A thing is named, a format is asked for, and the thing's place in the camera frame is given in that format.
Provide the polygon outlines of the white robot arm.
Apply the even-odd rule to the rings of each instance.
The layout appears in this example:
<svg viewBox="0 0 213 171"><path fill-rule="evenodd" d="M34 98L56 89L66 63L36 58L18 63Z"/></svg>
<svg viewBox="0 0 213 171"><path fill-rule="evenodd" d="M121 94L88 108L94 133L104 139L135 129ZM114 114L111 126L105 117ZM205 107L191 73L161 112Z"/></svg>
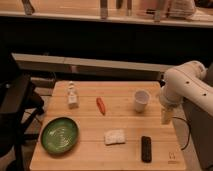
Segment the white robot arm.
<svg viewBox="0 0 213 171"><path fill-rule="evenodd" d="M173 109L178 107L184 98L213 116L213 87L203 81L206 74L207 69L199 61L189 61L171 67L164 73L165 85L159 92L163 124L170 123Z"/></svg>

